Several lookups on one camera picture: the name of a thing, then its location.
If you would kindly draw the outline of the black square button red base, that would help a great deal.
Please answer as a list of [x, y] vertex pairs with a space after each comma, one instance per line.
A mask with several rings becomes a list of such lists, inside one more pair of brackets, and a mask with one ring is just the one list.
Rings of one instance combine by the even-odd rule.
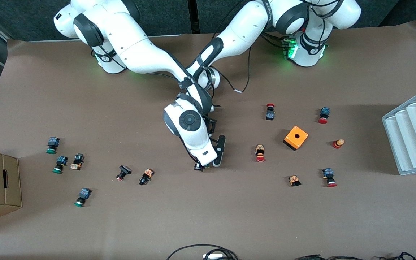
[[128, 166], [125, 166], [125, 165], [121, 165], [119, 167], [119, 169], [120, 169], [120, 173], [117, 175], [117, 180], [118, 181], [123, 181], [124, 178], [127, 175], [129, 175], [130, 173], [132, 173], [132, 170]]

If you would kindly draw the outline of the black push button orange block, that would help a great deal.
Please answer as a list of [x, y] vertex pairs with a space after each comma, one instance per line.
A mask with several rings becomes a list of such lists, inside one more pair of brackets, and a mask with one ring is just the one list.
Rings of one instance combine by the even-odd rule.
[[143, 175], [142, 175], [142, 177], [140, 178], [140, 180], [139, 180], [139, 185], [146, 185], [151, 179], [152, 179], [152, 176], [154, 175], [155, 173], [154, 173], [154, 171], [152, 170], [152, 169], [149, 169], [149, 168], [147, 168], [145, 171], [144, 171], [144, 173], [143, 173]]

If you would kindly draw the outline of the orange button enclosure box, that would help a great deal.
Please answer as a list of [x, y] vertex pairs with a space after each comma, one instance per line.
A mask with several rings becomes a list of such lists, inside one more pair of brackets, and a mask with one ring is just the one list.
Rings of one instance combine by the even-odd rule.
[[298, 150], [305, 140], [309, 137], [309, 134], [299, 128], [298, 126], [292, 127], [290, 132], [284, 137], [283, 143], [288, 146], [291, 150]]

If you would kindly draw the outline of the green push button blue block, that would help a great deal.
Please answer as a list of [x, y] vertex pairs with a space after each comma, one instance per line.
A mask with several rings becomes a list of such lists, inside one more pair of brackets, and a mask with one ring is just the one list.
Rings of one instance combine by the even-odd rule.
[[83, 207], [87, 199], [89, 199], [89, 196], [91, 195], [91, 189], [89, 188], [82, 188], [79, 197], [76, 199], [76, 202], [74, 205], [76, 207]]
[[63, 173], [63, 168], [67, 165], [68, 157], [58, 156], [56, 160], [56, 166], [53, 168], [52, 172], [57, 174]]
[[57, 137], [51, 137], [48, 140], [48, 148], [46, 149], [46, 153], [48, 154], [56, 154], [57, 153], [57, 148], [59, 147], [59, 143], [60, 143], [60, 138]]

